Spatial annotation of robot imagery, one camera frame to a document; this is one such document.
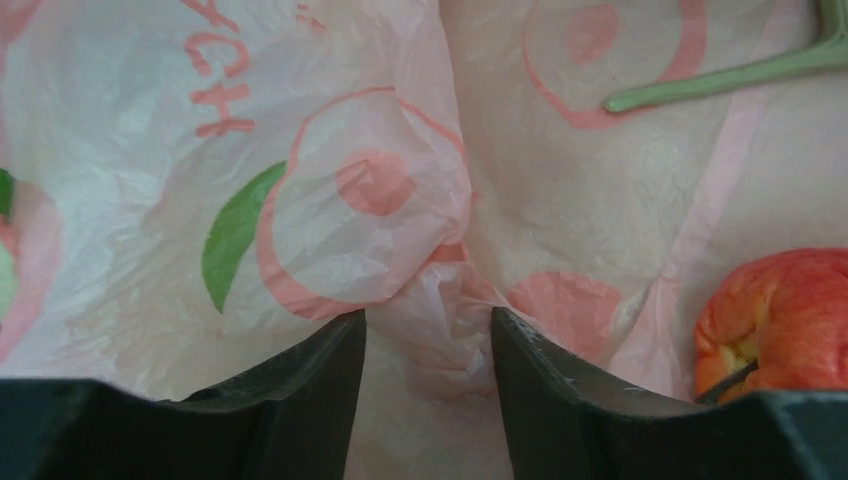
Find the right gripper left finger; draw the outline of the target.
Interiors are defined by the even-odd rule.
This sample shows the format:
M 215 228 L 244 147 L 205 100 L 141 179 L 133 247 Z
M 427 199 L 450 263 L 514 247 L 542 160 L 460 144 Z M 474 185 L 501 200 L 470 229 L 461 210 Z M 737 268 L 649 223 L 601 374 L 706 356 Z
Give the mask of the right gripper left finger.
M 183 401 L 95 380 L 1 384 L 5 479 L 340 479 L 366 350 L 363 311 Z

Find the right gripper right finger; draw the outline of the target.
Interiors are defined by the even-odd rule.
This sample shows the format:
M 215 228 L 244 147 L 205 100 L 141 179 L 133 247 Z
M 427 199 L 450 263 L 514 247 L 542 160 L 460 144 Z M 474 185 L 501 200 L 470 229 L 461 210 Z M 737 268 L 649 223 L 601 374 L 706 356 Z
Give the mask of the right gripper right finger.
M 760 391 L 704 407 L 633 385 L 491 313 L 518 479 L 843 479 L 847 396 Z

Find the red fake fruit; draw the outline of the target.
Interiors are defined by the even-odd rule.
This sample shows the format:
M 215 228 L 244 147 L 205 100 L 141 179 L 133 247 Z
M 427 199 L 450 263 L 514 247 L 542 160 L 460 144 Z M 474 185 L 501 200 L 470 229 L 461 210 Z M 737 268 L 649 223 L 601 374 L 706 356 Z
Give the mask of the red fake fruit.
M 759 389 L 846 389 L 846 249 L 797 249 L 738 267 L 696 321 L 694 347 L 697 397 L 750 364 L 719 402 Z

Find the pink plastic bag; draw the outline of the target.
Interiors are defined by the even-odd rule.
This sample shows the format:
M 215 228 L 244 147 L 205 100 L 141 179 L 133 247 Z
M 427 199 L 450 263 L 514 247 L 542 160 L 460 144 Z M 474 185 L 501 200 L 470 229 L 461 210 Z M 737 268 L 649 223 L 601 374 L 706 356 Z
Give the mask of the pink plastic bag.
M 817 2 L 5 1 L 1 384 L 180 402 L 360 310 L 340 479 L 518 479 L 499 307 L 695 404 L 725 278 L 847 251 L 847 67 L 603 102 Z

